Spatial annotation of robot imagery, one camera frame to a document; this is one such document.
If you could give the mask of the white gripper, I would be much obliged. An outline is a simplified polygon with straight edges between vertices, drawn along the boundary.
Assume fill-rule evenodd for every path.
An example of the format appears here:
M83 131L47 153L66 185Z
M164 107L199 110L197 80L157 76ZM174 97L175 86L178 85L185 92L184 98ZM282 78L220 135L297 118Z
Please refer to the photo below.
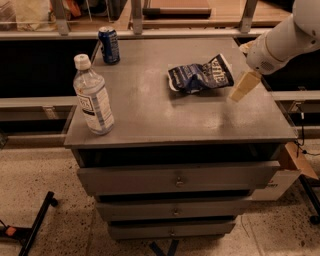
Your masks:
M239 102L260 83L260 74L270 75L284 65L283 62L274 58L269 52L267 48L267 32L255 40L241 44L239 49L242 53L247 54L247 65L254 71L242 72L236 80L229 93L229 98L235 102Z

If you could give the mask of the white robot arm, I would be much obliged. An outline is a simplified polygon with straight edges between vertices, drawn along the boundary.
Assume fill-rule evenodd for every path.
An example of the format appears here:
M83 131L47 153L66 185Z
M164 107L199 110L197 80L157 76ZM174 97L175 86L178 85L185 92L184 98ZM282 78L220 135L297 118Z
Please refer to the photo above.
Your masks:
M293 58L320 49L320 0L295 0L292 13L270 31L246 43L249 70L238 76L229 98L239 102Z

